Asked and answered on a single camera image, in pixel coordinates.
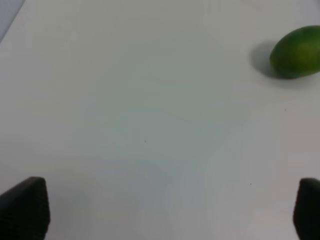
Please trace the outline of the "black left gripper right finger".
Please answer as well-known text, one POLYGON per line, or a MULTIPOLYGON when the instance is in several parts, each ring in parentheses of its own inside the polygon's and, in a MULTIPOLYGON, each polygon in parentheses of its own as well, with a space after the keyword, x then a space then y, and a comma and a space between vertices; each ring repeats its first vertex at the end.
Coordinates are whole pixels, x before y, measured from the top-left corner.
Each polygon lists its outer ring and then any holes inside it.
POLYGON ((302 178, 299 182, 293 224, 300 240, 320 239, 320 181, 302 178))

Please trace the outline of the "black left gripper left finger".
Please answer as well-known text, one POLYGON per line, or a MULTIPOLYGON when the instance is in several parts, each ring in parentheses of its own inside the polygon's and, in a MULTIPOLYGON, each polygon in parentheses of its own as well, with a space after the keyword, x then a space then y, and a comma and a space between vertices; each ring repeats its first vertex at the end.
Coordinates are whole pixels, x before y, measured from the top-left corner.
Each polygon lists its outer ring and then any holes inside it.
POLYGON ((43 240, 51 222, 46 180, 32 176, 0 195, 0 238, 43 240))

